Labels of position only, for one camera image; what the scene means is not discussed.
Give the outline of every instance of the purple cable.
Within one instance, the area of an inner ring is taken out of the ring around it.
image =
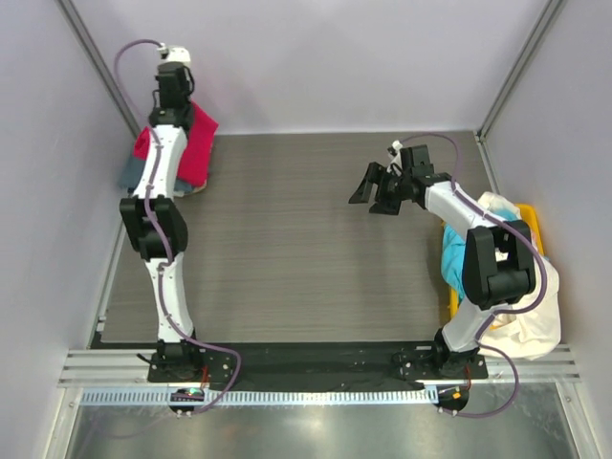
[[[151,40],[151,39],[141,39],[141,40],[131,41],[130,43],[128,43],[125,46],[123,46],[117,52],[117,54],[115,55],[115,60],[113,62],[113,71],[114,71],[115,81],[117,82],[117,85],[118,85],[118,87],[120,89],[121,94],[123,95],[125,100],[128,102],[128,104],[131,106],[132,110],[134,110],[134,112],[137,114],[137,116],[139,118],[141,118],[141,119],[144,119],[144,116],[138,110],[138,107],[136,106],[134,101],[127,94],[127,91],[125,90],[125,87],[123,86],[123,82],[121,81],[120,73],[119,73],[119,63],[120,63],[120,59],[123,56],[123,54],[127,50],[129,50],[130,48],[133,48],[133,47],[141,45],[141,44],[155,45],[158,48],[162,46],[162,43],[160,43],[159,41]],[[209,411],[211,408],[213,408],[230,391],[230,389],[233,387],[233,385],[236,382],[236,379],[238,378],[238,374],[240,373],[240,368],[242,367],[242,357],[240,356],[239,353],[237,353],[233,349],[229,349],[229,348],[225,348],[225,347],[221,347],[221,346],[215,346],[213,344],[207,344],[205,342],[201,342],[201,341],[199,341],[197,339],[194,339],[194,338],[190,337],[183,330],[181,330],[181,328],[172,319],[172,315],[167,310],[167,307],[165,305],[165,300],[164,300],[164,269],[169,267],[172,264],[172,262],[174,261],[174,256],[172,254],[172,249],[170,248],[170,242],[168,241],[168,238],[167,238],[167,236],[164,233],[164,229],[160,226],[160,224],[159,224],[159,222],[157,220],[157,216],[155,215],[155,212],[151,208],[151,191],[153,190],[153,182],[155,180],[155,176],[157,175],[157,171],[158,171],[159,166],[160,166],[160,161],[161,161],[161,157],[162,157],[163,147],[162,147],[162,143],[160,142],[159,136],[155,132],[155,129],[153,129],[151,127],[149,129],[149,132],[151,133],[151,137],[153,137],[153,140],[155,141],[156,146],[155,146],[155,161],[153,163],[153,167],[151,169],[151,175],[149,176],[148,184],[146,185],[146,189],[145,189],[145,193],[144,193],[144,212],[146,213],[147,218],[151,222],[151,225],[153,226],[155,231],[160,236],[160,239],[162,240],[162,244],[164,245],[164,250],[165,250],[166,257],[168,259],[167,262],[161,262],[157,266],[157,271],[158,271],[158,293],[159,293],[159,297],[160,297],[160,307],[162,309],[162,312],[164,313],[165,318],[167,319],[168,323],[172,327],[172,329],[182,339],[185,339],[187,342],[190,342],[191,344],[194,344],[194,345],[196,345],[198,347],[201,347],[203,349],[207,349],[207,350],[211,350],[211,351],[217,351],[217,352],[223,352],[223,353],[226,353],[226,354],[231,354],[231,355],[233,355],[236,358],[236,367],[235,367],[235,369],[234,369],[234,371],[233,371],[233,373],[231,375],[231,378],[229,379],[228,384],[225,386],[225,388],[219,393],[219,395],[217,395],[212,401],[210,401],[210,403],[205,404],[204,406],[201,406],[201,407],[199,407],[197,409],[194,409],[192,411],[193,414],[200,414],[200,413],[204,413],[206,411]],[[155,426],[159,422],[164,421],[165,419],[170,418],[170,417],[172,417],[172,415],[159,417],[155,421],[153,421],[152,423],[148,424],[147,426],[145,426],[145,427],[143,427],[143,428],[141,428],[138,431],[133,432],[133,433],[128,433],[128,434],[112,434],[112,433],[108,433],[108,432],[102,432],[102,435],[107,437],[107,438],[114,439],[114,440],[126,440],[126,439],[130,439],[130,438],[134,438],[134,437],[137,437],[137,436],[143,434],[145,431],[147,431],[151,427]],[[87,445],[92,440],[93,432],[95,430],[98,430],[98,420],[94,420],[94,422],[92,423],[92,427],[91,427],[90,431],[88,432],[88,434],[85,436],[85,440],[83,441],[83,445],[81,446],[81,448],[79,449],[78,454],[76,455],[77,458],[80,458],[83,455]]]
[[[504,351],[502,351],[501,349],[497,349],[496,347],[492,347],[489,346],[487,344],[483,344],[480,342],[480,339],[482,338],[482,336],[485,334],[485,332],[489,329],[489,327],[491,326],[491,324],[493,323],[493,321],[495,320],[495,316],[498,316],[500,314],[514,314],[514,315],[518,315],[518,314],[526,314],[529,313],[530,311],[532,311],[533,309],[535,309],[544,299],[544,296],[546,295],[546,289],[548,288],[548,279],[546,277],[546,267],[544,266],[544,262],[542,261],[542,257],[540,256],[540,254],[538,253],[537,249],[532,245],[531,241],[529,241],[525,236],[523,236],[520,232],[518,232],[516,229],[512,228],[510,225],[506,224],[504,221],[499,220],[498,218],[493,217],[490,213],[488,212],[484,212],[482,211],[482,208],[480,208],[479,206],[477,206],[476,204],[474,204],[471,199],[464,194],[460,189],[457,189],[457,175],[459,174],[459,171],[461,170],[461,167],[463,165],[463,154],[461,152],[461,148],[459,148],[459,144],[452,139],[449,136],[446,136],[444,134],[437,134],[437,133],[427,133],[427,134],[416,134],[414,136],[409,136],[406,137],[405,139],[401,140],[401,143],[405,143],[405,142],[409,142],[409,141],[413,141],[415,139],[419,139],[421,137],[437,137],[439,139],[444,139],[446,141],[449,141],[450,143],[452,143],[452,146],[455,149],[455,155],[456,155],[456,161],[455,161],[455,167],[452,171],[452,176],[450,178],[450,187],[452,188],[452,190],[454,191],[455,195],[457,196],[457,198],[459,198],[459,200],[465,204],[468,208],[470,208],[471,210],[475,211],[476,213],[478,213],[479,215],[481,215],[482,217],[484,217],[485,219],[489,220],[490,222],[495,223],[497,226],[503,228],[504,230],[506,230],[507,232],[509,232],[510,234],[512,234],[513,236],[515,236],[523,245],[525,245],[525,247],[527,247],[527,249],[529,249],[529,252],[534,256],[534,260],[537,264],[537,267],[539,268],[539,272],[540,272],[540,277],[541,277],[541,287],[540,287],[540,291],[539,294],[537,295],[537,297],[535,298],[534,302],[532,304],[530,304],[529,306],[526,306],[524,308],[521,309],[498,309],[496,311],[493,311],[491,313],[491,316],[485,320],[483,322],[483,324],[480,326],[480,328],[476,331],[476,335],[475,335],[475,340],[478,343],[478,345],[480,347],[482,347],[483,349],[488,349],[490,351],[493,351],[497,354],[499,354],[501,357],[503,357],[507,362],[508,365],[510,366],[510,368],[513,371],[514,374],[514,390],[512,395],[510,396],[510,398],[500,407],[494,409],[493,411],[488,411],[486,413],[461,413],[461,412],[455,412],[455,411],[451,411],[449,409],[443,409],[444,412],[446,412],[447,414],[453,415],[453,416],[458,416],[461,418],[471,418],[471,419],[483,419],[483,418],[489,418],[491,416],[494,416],[496,414],[501,413],[502,411],[504,411],[506,408],[508,408],[511,404],[513,404],[514,400],[516,399],[516,396],[518,395],[518,390],[520,388],[520,380],[518,377],[518,370],[516,369],[516,365],[514,364],[513,360],[510,358],[510,356],[508,354],[506,354]]]

